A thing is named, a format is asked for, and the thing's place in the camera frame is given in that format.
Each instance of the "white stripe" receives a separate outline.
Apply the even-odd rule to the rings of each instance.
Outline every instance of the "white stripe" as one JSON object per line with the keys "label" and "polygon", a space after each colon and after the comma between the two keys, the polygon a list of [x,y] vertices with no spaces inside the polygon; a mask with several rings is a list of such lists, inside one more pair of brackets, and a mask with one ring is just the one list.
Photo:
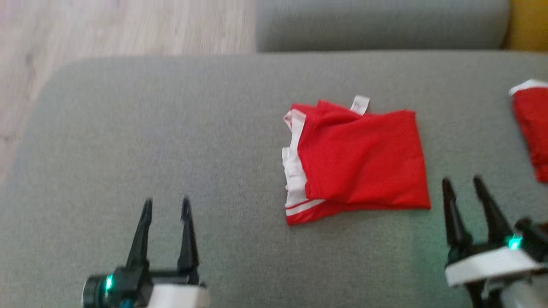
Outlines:
{"label": "white stripe", "polygon": [[548,82],[543,82],[536,79],[529,79],[526,82],[518,84],[517,86],[511,88],[508,93],[510,94],[510,96],[512,96],[520,90],[526,90],[530,88],[548,88]]}
{"label": "white stripe", "polygon": [[317,206],[318,204],[320,204],[324,201],[325,200],[323,200],[323,199],[312,200],[310,202],[306,202],[305,204],[301,204],[298,207],[294,207],[292,209],[286,209],[286,216],[299,214],[301,212],[304,212],[308,209],[311,209],[311,208]]}

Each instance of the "gray upholstered table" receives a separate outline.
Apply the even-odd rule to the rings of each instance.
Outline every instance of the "gray upholstered table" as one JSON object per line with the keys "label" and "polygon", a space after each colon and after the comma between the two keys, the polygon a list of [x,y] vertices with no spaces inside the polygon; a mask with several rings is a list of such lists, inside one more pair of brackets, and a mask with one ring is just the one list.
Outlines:
{"label": "gray upholstered table", "polygon": [[[507,90],[548,56],[382,52],[136,58],[60,71],[37,102],[0,195],[0,306],[77,307],[125,261],[146,197],[149,257],[175,266],[184,193],[214,307],[466,307],[446,286],[441,179],[486,238],[471,179],[511,221],[548,219]],[[294,101],[417,111],[431,211],[284,218],[282,116]]]}

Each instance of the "robotic arm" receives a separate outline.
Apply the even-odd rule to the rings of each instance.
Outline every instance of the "robotic arm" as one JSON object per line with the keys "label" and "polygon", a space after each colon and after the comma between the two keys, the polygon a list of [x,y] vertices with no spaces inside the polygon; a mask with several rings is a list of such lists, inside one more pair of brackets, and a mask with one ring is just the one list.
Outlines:
{"label": "robotic arm", "polygon": [[92,275],[82,292],[84,308],[207,308],[209,293],[198,275],[198,249],[189,199],[182,203],[182,244],[176,270],[150,271],[147,259],[152,200],[143,206],[125,266]]}
{"label": "robotic arm", "polygon": [[546,308],[532,286],[533,275],[545,272],[548,230],[524,218],[516,232],[478,176],[473,179],[488,226],[486,243],[473,243],[456,206],[451,182],[443,179],[443,207],[449,245],[449,286],[465,286],[474,308]]}

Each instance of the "gray cushion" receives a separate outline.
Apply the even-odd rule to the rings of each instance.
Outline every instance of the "gray cushion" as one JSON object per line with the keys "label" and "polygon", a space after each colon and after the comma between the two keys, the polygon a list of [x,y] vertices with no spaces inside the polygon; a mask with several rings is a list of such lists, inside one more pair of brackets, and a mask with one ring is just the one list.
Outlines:
{"label": "gray cushion", "polygon": [[356,49],[494,49],[508,0],[258,0],[261,52]]}
{"label": "gray cushion", "polygon": [[[472,176],[510,221],[548,219],[507,90],[548,56],[389,52],[80,62],[45,86],[0,193],[0,307],[77,307],[125,262],[145,198],[149,258],[174,267],[193,205],[213,307],[469,307],[447,287],[441,180],[485,239]],[[417,111],[431,211],[354,212],[288,227],[282,117],[294,101]]]}

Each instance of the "yellow fabric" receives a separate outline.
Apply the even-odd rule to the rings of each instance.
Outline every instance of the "yellow fabric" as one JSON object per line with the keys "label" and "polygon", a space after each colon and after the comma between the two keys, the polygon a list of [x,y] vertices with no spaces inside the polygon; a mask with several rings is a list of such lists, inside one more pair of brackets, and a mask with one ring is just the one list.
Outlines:
{"label": "yellow fabric", "polygon": [[548,0],[511,0],[511,6],[506,48],[548,51]]}

